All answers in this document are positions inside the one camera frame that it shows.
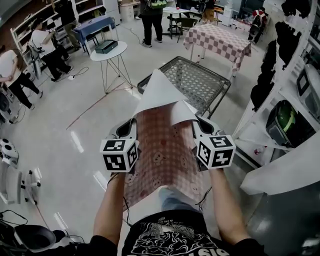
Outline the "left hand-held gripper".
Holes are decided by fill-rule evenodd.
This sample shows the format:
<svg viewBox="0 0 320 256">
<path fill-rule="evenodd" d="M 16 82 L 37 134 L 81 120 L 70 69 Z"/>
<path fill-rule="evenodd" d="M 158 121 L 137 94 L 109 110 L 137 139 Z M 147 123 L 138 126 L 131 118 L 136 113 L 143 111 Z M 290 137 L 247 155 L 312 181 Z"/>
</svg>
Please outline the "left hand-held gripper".
<svg viewBox="0 0 320 256">
<path fill-rule="evenodd" d="M 139 144 L 136 119 L 116 126 L 115 133 L 109 134 L 100 145 L 106 169 L 114 173 L 129 173 L 139 158 Z"/>
</svg>

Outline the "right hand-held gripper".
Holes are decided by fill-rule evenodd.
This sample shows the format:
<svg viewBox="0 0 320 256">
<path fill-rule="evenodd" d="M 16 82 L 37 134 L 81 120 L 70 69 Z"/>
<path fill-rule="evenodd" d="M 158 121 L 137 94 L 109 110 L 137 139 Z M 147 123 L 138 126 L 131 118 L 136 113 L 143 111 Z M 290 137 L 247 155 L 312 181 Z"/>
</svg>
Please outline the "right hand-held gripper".
<svg viewBox="0 0 320 256">
<path fill-rule="evenodd" d="M 230 135 L 217 135 L 220 127 L 202 116 L 196 116 L 196 120 L 192 121 L 192 130 L 195 143 L 192 152 L 199 172 L 232 165 L 236 145 Z"/>
</svg>

